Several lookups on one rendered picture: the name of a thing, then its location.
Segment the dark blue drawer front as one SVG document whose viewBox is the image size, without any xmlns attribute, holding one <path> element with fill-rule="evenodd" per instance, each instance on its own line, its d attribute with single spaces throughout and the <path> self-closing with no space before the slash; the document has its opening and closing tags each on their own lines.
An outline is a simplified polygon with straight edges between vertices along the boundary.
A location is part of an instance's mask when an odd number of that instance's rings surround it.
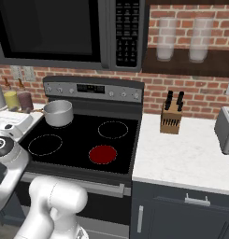
<svg viewBox="0 0 229 239">
<path fill-rule="evenodd" d="M 186 196 L 197 200 L 208 200 L 211 206 L 229 211 L 229 195 L 189 190 L 175 187 L 161 186 L 144 182 L 133 182 L 132 196 L 134 198 L 150 200 L 157 197 L 170 200 L 184 201 Z"/>
</svg>

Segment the black steel stove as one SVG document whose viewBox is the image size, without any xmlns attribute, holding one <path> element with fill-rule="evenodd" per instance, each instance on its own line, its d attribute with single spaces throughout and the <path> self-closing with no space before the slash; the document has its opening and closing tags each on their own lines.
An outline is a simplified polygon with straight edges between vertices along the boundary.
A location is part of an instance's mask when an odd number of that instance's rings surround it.
<svg viewBox="0 0 229 239">
<path fill-rule="evenodd" d="M 50 176 L 130 176 L 142 119 L 144 84 L 103 77 L 49 76 L 43 78 L 49 101 L 72 103 L 73 121 L 61 128 L 40 119 L 21 146 L 32 160 L 25 172 Z M 30 183 L 20 182 L 15 189 L 21 205 L 30 206 Z"/>
</svg>

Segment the dark wooden wall shelf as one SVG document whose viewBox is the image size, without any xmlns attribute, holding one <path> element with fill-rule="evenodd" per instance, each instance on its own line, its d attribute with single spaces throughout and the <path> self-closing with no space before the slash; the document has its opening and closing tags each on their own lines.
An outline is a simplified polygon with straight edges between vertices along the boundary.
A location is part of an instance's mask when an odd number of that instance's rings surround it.
<svg viewBox="0 0 229 239">
<path fill-rule="evenodd" d="M 192 63 L 187 49 L 175 49 L 169 62 L 157 60 L 156 49 L 148 48 L 142 72 L 201 77 L 229 77 L 229 50 L 209 50 L 202 63 Z"/>
</svg>

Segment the maroon canister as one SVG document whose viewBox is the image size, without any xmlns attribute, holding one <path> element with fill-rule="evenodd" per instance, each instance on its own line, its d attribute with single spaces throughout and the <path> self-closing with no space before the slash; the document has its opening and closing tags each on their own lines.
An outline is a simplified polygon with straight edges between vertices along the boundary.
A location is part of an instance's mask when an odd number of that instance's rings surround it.
<svg viewBox="0 0 229 239">
<path fill-rule="evenodd" d="M 25 110 L 26 108 L 34 109 L 31 93 L 28 91 L 21 91 L 18 93 L 19 102 L 21 109 Z"/>
</svg>

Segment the dark blue cupboard door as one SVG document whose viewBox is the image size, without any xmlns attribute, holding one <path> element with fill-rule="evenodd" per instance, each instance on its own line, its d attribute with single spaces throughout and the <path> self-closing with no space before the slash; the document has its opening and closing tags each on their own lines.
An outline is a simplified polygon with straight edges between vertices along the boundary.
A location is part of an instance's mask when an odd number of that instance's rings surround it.
<svg viewBox="0 0 229 239">
<path fill-rule="evenodd" d="M 144 212 L 138 233 L 140 205 Z M 165 198 L 133 199 L 130 239 L 229 239 L 229 211 Z"/>
</svg>

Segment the silver toaster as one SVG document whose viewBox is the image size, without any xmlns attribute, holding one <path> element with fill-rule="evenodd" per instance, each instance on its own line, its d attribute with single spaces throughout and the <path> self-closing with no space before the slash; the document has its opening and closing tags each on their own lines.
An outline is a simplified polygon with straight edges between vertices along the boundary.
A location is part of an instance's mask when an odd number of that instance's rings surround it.
<svg viewBox="0 0 229 239">
<path fill-rule="evenodd" d="M 222 153 L 229 155 L 229 106 L 221 108 L 214 131 L 218 137 Z"/>
</svg>

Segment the grey wall outlet plate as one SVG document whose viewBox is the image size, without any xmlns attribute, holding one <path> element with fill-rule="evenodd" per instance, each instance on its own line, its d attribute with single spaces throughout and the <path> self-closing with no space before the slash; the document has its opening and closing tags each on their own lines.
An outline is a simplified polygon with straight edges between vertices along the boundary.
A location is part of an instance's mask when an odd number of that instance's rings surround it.
<svg viewBox="0 0 229 239">
<path fill-rule="evenodd" d="M 35 81 L 36 76 L 32 66 L 11 65 L 11 74 L 15 80 Z"/>
</svg>

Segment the silver saucepan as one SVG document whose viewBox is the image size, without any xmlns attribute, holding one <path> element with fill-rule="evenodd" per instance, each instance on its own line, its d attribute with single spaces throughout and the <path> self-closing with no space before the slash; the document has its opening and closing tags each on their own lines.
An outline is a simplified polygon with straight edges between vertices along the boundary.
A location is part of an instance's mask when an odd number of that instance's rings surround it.
<svg viewBox="0 0 229 239">
<path fill-rule="evenodd" d="M 52 127 L 64 127 L 74 118 L 72 103 L 66 100 L 55 100 L 36 112 L 44 114 L 45 121 Z"/>
</svg>

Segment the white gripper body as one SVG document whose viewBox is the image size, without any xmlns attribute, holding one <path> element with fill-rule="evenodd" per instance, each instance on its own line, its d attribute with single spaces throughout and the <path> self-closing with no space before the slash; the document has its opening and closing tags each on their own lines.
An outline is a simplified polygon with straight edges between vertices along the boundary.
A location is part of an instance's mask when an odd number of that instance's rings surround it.
<svg viewBox="0 0 229 239">
<path fill-rule="evenodd" d="M 25 132 L 33 122 L 33 117 L 30 114 L 17 113 L 10 111 L 0 112 L 0 128 L 6 124 L 17 126 L 22 132 Z"/>
</svg>

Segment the yellow canister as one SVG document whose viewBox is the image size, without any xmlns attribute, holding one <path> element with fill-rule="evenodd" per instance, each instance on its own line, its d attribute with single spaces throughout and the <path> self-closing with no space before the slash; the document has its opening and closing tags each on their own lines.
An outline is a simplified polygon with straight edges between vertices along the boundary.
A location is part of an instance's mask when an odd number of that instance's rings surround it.
<svg viewBox="0 0 229 239">
<path fill-rule="evenodd" d="M 4 94 L 4 97 L 5 97 L 8 109 L 11 109 L 13 107 L 20 108 L 19 98 L 15 91 L 7 91 Z"/>
</svg>

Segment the wooden knife block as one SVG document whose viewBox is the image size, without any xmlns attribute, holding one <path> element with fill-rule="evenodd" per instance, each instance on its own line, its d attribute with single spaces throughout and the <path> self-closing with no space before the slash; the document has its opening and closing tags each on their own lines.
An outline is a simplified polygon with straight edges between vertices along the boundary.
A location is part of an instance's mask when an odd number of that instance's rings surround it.
<svg viewBox="0 0 229 239">
<path fill-rule="evenodd" d="M 160 132 L 164 134 L 178 134 L 182 112 L 178 111 L 179 106 L 174 103 L 168 109 L 163 104 L 161 113 Z"/>
</svg>

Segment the black microwave oven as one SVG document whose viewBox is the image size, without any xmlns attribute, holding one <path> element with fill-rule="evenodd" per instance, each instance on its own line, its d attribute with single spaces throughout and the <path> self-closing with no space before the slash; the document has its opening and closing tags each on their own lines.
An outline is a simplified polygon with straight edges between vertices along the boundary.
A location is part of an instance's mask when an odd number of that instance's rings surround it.
<svg viewBox="0 0 229 239">
<path fill-rule="evenodd" d="M 146 0 L 109 0 L 110 68 L 100 55 L 98 0 L 0 0 L 0 64 L 133 71 L 148 45 Z"/>
</svg>

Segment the clear glass jar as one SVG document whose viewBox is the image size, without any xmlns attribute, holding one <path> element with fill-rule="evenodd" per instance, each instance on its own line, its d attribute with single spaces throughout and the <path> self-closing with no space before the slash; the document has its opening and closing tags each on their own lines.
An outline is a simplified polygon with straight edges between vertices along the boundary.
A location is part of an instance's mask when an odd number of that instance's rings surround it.
<svg viewBox="0 0 229 239">
<path fill-rule="evenodd" d="M 165 17 L 159 20 L 156 56 L 159 61 L 169 62 L 174 54 L 177 20 Z"/>
<path fill-rule="evenodd" d="M 194 20 L 193 36 L 189 49 L 189 59 L 191 62 L 202 63 L 207 58 L 212 27 L 212 18 L 196 18 Z"/>
</svg>

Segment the black oven door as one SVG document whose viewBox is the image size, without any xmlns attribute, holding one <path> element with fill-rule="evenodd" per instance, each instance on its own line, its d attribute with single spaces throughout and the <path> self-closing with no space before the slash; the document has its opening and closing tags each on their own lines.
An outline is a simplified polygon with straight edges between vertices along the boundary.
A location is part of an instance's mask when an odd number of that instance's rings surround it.
<svg viewBox="0 0 229 239">
<path fill-rule="evenodd" d="M 119 186 L 124 184 L 131 189 L 130 176 L 70 176 L 66 177 L 95 183 Z M 79 224 L 89 234 L 90 239 L 129 239 L 129 226 L 131 218 L 131 195 L 123 198 L 110 197 L 88 192 L 88 203 L 78 213 Z"/>
</svg>

